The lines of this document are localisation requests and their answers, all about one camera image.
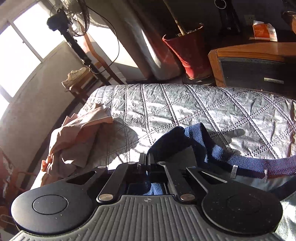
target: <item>gray ribbed platform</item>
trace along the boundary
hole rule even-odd
[[[274,234],[233,237],[216,231],[193,205],[177,203],[172,196],[122,196],[120,201],[100,206],[84,226],[67,234],[40,237],[24,231],[13,241],[277,241]]]

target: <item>wooden furniture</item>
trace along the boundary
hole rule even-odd
[[[9,214],[9,210],[6,206],[0,206],[0,227],[5,229],[10,224],[15,226],[12,216]]]
[[[281,17],[291,27],[291,30],[296,34],[296,12],[283,12]]]
[[[109,77],[106,79],[107,81],[113,78],[118,84],[124,85],[124,82],[122,82],[117,77],[117,75],[108,66],[106,61],[96,53],[87,33],[84,35],[83,50],[86,53],[90,52],[92,56],[96,58],[98,62],[96,62],[94,65],[96,66],[97,69],[99,69],[100,67],[104,67],[106,69],[106,72],[109,73]],[[99,80],[98,77],[94,73],[92,73],[90,70],[87,70],[82,76],[80,76],[77,80],[75,80],[75,83],[69,88],[69,90],[72,93],[72,95],[79,98],[82,104],[85,104],[85,102],[89,98],[89,96],[87,95],[87,90],[90,88],[89,86],[87,86],[87,83],[89,82],[95,83],[97,80]]]
[[[217,86],[263,90],[296,98],[296,41],[269,42],[241,37],[221,45],[208,54]]]
[[[11,204],[12,201],[18,196],[19,192],[25,192],[26,190],[17,187],[17,179],[20,173],[30,176],[37,176],[35,173],[28,173],[20,171],[9,160],[7,155],[0,148],[0,183],[3,186],[3,198],[7,204]]]

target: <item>drawer handle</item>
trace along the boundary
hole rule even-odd
[[[278,84],[282,84],[282,85],[284,84],[284,82],[282,80],[276,80],[276,79],[271,79],[271,78],[264,78],[264,81],[278,83]]]

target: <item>wooden cabinet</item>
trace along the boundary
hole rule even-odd
[[[296,42],[252,42],[211,50],[220,87],[274,92],[296,99]]]

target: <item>quilted bedspread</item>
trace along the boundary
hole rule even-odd
[[[296,154],[295,101],[240,88],[135,84],[104,86],[80,112],[103,103],[114,123],[98,132],[87,167],[138,161],[175,126],[202,122],[216,144],[245,157],[278,159]]]

